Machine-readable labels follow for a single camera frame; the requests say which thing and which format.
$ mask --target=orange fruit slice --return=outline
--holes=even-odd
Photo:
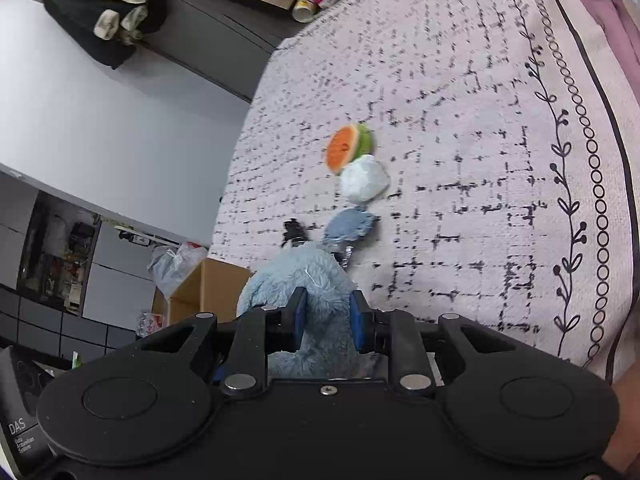
[[[327,167],[335,174],[339,174],[342,168],[349,164],[356,154],[360,140],[360,132],[357,125],[348,124],[335,132],[326,147]]]

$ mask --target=white plastic bag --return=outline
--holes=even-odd
[[[340,174],[340,192],[354,204],[371,200],[388,185],[389,177],[373,155],[358,157]]]
[[[185,242],[177,252],[169,246],[159,246],[151,255],[148,269],[153,273],[154,282],[165,298],[178,288],[191,272],[191,269],[207,257],[207,249]]]

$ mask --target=toy fruit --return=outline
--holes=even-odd
[[[335,132],[326,147],[326,164],[339,174],[342,168],[371,150],[371,135],[364,124],[348,124]]]

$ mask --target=blue plush toy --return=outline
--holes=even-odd
[[[283,251],[254,274],[238,299],[240,316],[252,306],[285,306],[297,286],[307,291],[306,329],[295,354],[269,356],[269,373],[278,378],[368,376],[375,355],[359,355],[349,325],[349,295],[355,285],[325,246],[307,242]]]

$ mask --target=plastic bag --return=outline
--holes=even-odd
[[[340,192],[354,204],[371,200],[388,185],[389,177],[373,155],[358,157],[340,174]]]
[[[162,330],[165,326],[164,316],[162,314],[153,314],[152,312],[143,312],[138,318],[138,327],[136,334],[140,337],[146,337]]]
[[[167,299],[191,269],[207,257],[206,248],[191,242],[183,243],[176,252],[174,251],[175,248],[169,246],[156,247],[147,267],[154,276],[156,286]]]

